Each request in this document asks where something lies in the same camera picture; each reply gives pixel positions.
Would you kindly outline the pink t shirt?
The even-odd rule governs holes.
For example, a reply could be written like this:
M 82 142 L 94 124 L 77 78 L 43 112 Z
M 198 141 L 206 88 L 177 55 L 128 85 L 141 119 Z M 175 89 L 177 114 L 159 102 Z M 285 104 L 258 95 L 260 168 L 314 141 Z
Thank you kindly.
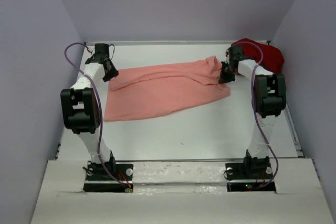
M 157 118 L 230 96 L 215 56 L 185 63 L 121 69 L 109 82 L 106 122 Z

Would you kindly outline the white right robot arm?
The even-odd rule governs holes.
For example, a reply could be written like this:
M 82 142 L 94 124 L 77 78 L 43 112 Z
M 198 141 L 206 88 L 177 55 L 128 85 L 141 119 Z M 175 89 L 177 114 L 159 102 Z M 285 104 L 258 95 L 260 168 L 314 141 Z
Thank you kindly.
M 226 50 L 226 60 L 222 62 L 219 83 L 233 82 L 237 75 L 250 81 L 255 127 L 243 161 L 226 164 L 224 177 L 227 180 L 249 180 L 266 174 L 275 176 L 269 160 L 269 156 L 274 154 L 270 138 L 274 124 L 287 104 L 284 75 L 273 73 L 261 66 L 264 54 L 258 45 L 252 44 L 260 53 L 259 60 L 246 57 L 243 45 L 243 41 L 237 42 Z

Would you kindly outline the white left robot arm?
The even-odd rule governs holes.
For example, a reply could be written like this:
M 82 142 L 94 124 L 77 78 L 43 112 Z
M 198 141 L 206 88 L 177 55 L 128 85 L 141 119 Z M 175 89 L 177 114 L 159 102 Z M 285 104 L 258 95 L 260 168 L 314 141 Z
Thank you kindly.
M 71 130 L 84 143 L 93 168 L 104 179 L 114 179 L 117 165 L 112 150 L 104 143 L 102 103 L 98 92 L 100 81 L 108 82 L 118 76 L 110 56 L 110 45 L 98 43 L 91 56 L 85 61 L 84 69 L 77 67 L 68 57 L 68 50 L 84 43 L 75 42 L 64 50 L 66 60 L 79 72 L 78 80 L 69 89 L 60 93 L 65 128 Z

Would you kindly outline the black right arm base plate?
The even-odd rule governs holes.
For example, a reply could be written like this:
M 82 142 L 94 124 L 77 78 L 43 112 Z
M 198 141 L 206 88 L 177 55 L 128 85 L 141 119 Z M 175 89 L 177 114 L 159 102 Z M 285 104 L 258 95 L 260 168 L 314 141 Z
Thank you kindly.
M 256 171 L 246 172 L 243 163 L 227 163 L 223 177 L 227 181 L 226 189 L 229 193 L 235 192 L 276 192 L 274 182 L 268 182 L 273 176 L 271 164 L 265 168 L 258 168 Z

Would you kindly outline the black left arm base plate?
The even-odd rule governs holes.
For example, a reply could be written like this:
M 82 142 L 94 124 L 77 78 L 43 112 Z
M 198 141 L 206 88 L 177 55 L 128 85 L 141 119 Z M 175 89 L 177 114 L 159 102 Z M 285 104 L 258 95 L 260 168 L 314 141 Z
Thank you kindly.
M 101 164 L 89 164 L 82 168 L 86 172 L 83 190 L 87 193 L 132 193 L 133 192 L 133 164 L 117 163 L 116 170 L 109 173 L 115 178 L 112 179 L 104 170 Z

